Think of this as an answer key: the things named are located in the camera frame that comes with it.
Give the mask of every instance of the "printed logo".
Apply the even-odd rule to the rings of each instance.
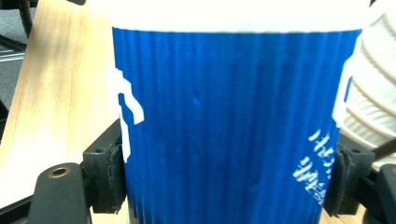
[[[143,122],[145,120],[145,114],[143,107],[137,102],[132,93],[131,83],[123,77],[122,71],[116,69],[116,79],[118,81],[118,88],[120,88],[120,93],[124,95],[125,105],[131,110],[134,116],[134,125]],[[122,114],[122,108],[120,106],[120,125],[121,125],[121,138],[122,138],[122,154],[124,162],[126,163],[129,156],[131,155],[131,144],[129,142],[129,129],[128,122],[125,122],[124,116]]]

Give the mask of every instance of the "wooden table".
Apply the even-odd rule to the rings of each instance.
[[[81,162],[83,150],[118,117],[107,0],[77,6],[40,0],[0,146],[0,207],[34,191],[52,165]],[[125,223],[94,215],[93,223]],[[361,223],[360,216],[320,223]]]

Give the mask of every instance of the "black metal frame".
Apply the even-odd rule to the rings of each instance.
[[[0,209],[3,224],[86,224],[94,213],[115,214],[126,197],[120,121],[83,153],[83,162],[50,167],[38,177],[33,196]]]
[[[30,1],[15,0],[15,1],[7,1],[6,3],[7,5],[3,6],[4,9],[17,8],[20,11],[23,29],[26,33],[26,36],[29,37],[33,25],[32,16],[30,13],[30,7],[31,7]],[[7,48],[6,50],[0,51],[0,63],[23,59],[24,51],[26,49],[26,44],[22,44],[6,36],[0,35],[0,46]]]
[[[3,138],[4,129],[8,118],[8,110],[3,102],[0,100],[0,144]]]

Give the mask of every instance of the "paper cup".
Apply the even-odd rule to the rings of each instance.
[[[270,3],[114,4],[140,223],[318,222],[368,3]]]

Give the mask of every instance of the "wooden surface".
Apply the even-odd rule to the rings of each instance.
[[[39,1],[0,146],[0,207],[31,195],[52,165],[81,162],[82,151],[118,117],[107,4]],[[125,208],[118,216],[94,215],[93,223],[125,223]],[[323,213],[320,223],[360,220]]]

